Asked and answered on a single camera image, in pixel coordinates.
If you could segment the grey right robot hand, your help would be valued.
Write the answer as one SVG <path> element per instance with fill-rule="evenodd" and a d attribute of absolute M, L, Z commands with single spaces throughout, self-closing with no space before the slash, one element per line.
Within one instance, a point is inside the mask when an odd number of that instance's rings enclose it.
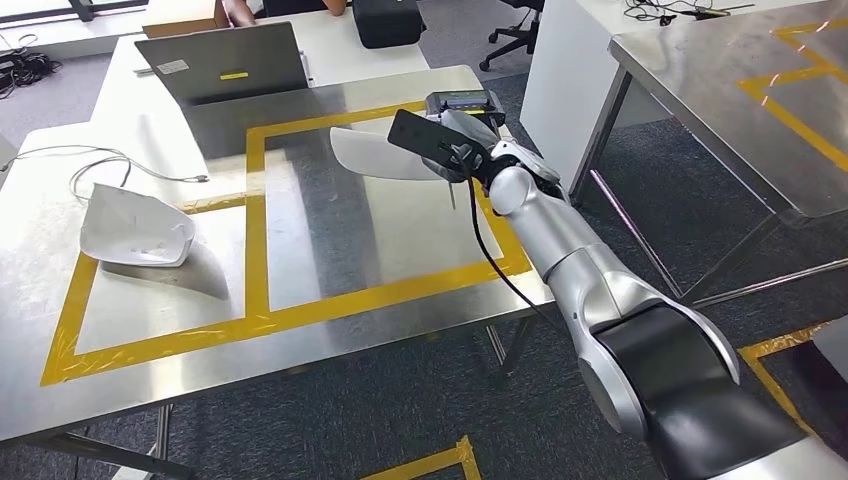
<path fill-rule="evenodd" d="M 500 141 L 498 134 L 480 119 L 459 110 L 447 110 L 440 116 L 443 127 L 440 135 L 445 148 L 438 153 L 423 155 L 422 163 L 439 177 L 451 183 L 461 183 L 490 159 L 490 151 Z"/>

